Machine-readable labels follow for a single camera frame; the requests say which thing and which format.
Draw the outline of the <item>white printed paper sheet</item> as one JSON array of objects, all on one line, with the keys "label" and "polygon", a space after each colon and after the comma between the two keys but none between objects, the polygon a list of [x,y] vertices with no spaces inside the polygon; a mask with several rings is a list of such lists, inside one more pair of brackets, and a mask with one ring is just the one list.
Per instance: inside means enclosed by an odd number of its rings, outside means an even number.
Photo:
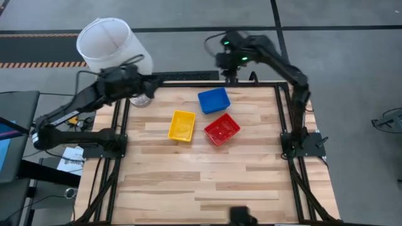
[{"label": "white printed paper sheet", "polygon": [[60,160],[57,170],[81,176],[84,167],[83,151],[80,147],[65,148],[63,159]]}]

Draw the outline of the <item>black aluminium table frame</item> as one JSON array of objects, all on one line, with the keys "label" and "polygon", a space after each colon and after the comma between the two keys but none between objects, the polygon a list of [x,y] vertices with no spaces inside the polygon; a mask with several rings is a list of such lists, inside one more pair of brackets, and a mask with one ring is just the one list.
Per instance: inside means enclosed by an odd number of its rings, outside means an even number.
[{"label": "black aluminium table frame", "polygon": [[281,158],[280,135],[292,128],[285,82],[228,87],[227,113],[241,131],[215,147],[203,129],[199,92],[213,82],[169,83],[144,109],[105,107],[95,130],[114,114],[129,142],[117,180],[113,225],[226,226],[232,206],[247,206],[260,223],[308,219],[310,204]]}]

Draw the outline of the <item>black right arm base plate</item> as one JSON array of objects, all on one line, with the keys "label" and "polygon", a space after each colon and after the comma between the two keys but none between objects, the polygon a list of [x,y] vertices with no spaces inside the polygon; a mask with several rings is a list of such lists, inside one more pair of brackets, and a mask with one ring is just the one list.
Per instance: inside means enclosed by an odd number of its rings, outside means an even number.
[{"label": "black right arm base plate", "polygon": [[301,148],[294,148],[290,143],[290,133],[280,135],[283,153],[286,158],[305,156],[325,156],[324,142],[328,137],[322,137],[319,132],[311,132]]}]

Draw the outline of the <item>white shade silver table lamp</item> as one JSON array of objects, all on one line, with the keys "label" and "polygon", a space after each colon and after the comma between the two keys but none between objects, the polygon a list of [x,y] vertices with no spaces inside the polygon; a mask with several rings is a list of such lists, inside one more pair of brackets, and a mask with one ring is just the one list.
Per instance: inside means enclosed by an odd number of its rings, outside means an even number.
[{"label": "white shade silver table lamp", "polygon": [[[98,18],[91,22],[80,32],[76,47],[94,75],[105,68],[130,65],[136,65],[142,75],[153,73],[151,55],[121,19]],[[151,102],[144,94],[128,99],[137,107]]]}]

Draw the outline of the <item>blue screen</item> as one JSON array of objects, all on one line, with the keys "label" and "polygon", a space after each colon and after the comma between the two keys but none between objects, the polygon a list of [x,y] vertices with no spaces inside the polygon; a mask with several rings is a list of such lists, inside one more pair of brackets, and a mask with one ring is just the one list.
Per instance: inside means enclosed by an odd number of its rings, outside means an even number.
[{"label": "blue screen", "polygon": [[9,143],[16,136],[19,136],[17,130],[0,123],[0,171],[6,159]]}]

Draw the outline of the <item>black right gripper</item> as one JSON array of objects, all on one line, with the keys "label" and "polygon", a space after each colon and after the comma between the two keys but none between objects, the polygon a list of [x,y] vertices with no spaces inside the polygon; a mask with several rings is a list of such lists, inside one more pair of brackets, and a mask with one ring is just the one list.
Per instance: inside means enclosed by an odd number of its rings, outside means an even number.
[{"label": "black right gripper", "polygon": [[215,55],[215,66],[223,70],[225,83],[238,83],[236,70],[244,66],[243,58],[243,51],[222,52]]}]

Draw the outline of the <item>black box-shaped object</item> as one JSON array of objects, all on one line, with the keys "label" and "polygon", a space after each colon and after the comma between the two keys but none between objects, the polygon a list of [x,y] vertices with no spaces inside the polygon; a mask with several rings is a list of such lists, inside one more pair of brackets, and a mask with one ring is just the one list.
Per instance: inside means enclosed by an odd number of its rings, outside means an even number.
[{"label": "black box-shaped object", "polygon": [[250,214],[247,206],[230,207],[230,226],[258,226],[258,220]]}]

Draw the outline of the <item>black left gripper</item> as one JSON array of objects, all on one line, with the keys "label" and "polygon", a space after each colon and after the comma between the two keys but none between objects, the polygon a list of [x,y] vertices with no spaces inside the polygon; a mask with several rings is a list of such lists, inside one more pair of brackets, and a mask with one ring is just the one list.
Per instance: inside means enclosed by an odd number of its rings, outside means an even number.
[{"label": "black left gripper", "polygon": [[144,94],[150,99],[155,97],[156,90],[163,85],[163,79],[159,76],[142,75],[136,67],[125,67],[126,86],[124,98]]}]

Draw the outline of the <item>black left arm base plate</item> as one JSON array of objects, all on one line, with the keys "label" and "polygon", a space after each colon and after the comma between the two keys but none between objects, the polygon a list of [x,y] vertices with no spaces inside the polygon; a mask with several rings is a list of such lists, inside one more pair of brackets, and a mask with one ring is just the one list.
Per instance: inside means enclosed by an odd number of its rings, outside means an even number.
[{"label": "black left arm base plate", "polygon": [[123,158],[126,154],[128,144],[128,136],[120,135],[117,140],[108,145],[100,144],[83,144],[82,147],[84,158]]}]

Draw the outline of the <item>dark grey desk panel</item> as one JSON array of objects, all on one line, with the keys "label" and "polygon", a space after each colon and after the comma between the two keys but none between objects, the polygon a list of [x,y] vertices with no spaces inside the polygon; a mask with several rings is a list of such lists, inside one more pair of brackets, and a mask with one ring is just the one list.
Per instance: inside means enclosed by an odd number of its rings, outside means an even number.
[{"label": "dark grey desk panel", "polygon": [[[39,91],[0,94],[0,117],[30,130],[39,96]],[[0,183],[8,183],[16,179],[27,140],[27,135],[11,139],[5,162],[0,171]]]}]

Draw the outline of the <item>black desk bar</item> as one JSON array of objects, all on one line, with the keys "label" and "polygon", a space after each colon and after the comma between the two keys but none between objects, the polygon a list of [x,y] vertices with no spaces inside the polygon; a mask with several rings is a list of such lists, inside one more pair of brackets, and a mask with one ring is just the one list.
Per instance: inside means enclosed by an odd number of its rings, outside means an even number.
[{"label": "black desk bar", "polygon": [[18,178],[29,178],[38,181],[47,181],[60,185],[78,187],[81,177],[65,171],[22,160],[17,171]]}]

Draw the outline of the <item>black perforated panel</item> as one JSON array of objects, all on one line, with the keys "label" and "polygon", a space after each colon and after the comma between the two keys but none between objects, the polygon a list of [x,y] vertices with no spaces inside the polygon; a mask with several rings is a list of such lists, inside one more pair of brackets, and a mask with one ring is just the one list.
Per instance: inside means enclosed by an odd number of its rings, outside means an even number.
[{"label": "black perforated panel", "polygon": [[153,75],[166,81],[196,81],[196,80],[219,80],[217,70],[189,71],[189,72],[156,72]]}]

